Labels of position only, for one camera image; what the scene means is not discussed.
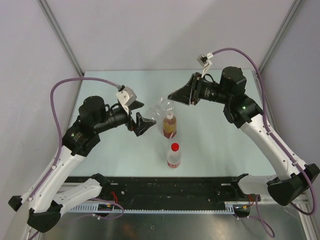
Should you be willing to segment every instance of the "wall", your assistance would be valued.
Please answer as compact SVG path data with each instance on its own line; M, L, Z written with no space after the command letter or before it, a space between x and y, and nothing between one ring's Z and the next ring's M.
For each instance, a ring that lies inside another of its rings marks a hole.
M37 1L0 1L0 239L14 215L7 204L24 193L52 159L58 134L49 94L59 80L77 77ZM64 128L78 84L56 91Z
M84 71L200 69L225 47L260 64L294 0L48 0ZM251 68L234 52L214 68Z
M320 167L320 1L302 6L263 72L279 134L307 163ZM314 183L318 203L320 177ZM320 210L317 222L320 224Z

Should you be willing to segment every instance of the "cable connector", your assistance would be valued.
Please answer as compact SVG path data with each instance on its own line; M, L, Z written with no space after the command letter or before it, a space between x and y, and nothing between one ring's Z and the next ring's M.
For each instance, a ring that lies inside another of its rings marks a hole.
M201 75L202 78L204 77L204 75L207 73L210 66L212 65L212 62L210 61L210 59L212 57L213 57L213 54L211 52L209 52L207 55L201 54L197 58L197 61L203 67L203 71L202 71L202 75Z

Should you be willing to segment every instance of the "tabletop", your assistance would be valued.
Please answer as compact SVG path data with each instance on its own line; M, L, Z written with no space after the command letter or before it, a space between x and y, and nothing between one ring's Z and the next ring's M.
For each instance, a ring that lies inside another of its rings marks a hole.
M247 79L246 94L260 106L261 100L251 70L243 69ZM85 77L103 78L133 89L144 107L134 110L150 117L159 99L184 86L196 70L88 71ZM221 69L210 70L216 82ZM81 84L71 117L73 123L83 101L101 96L110 106L117 102L117 89L103 82L85 80ZM100 173L115 177L223 177L249 173L273 175L275 171L254 142L223 113L224 105L201 100L196 106L173 103L177 134L172 139L161 133L162 122L136 137L122 125L100 134L100 143L70 174L91 176ZM177 168L167 165L166 155L172 142L182 151Z

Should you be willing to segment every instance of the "transparent bottle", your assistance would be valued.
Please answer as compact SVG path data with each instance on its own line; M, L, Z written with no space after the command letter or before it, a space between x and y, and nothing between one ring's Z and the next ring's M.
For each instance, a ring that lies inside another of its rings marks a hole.
M172 139L177 134L177 118L172 112L163 119L162 132L167 139Z
M170 168L177 168L181 163L181 150L178 143L173 143L166 155L166 162Z

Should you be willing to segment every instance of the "clear plastic bottle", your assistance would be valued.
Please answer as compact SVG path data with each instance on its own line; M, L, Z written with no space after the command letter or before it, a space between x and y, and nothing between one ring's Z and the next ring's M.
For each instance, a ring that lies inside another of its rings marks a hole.
M181 163L181 150L178 143L173 143L166 155L166 162L170 168L177 168Z
M162 132L167 139L172 139L177 134L177 118L172 112L163 119Z

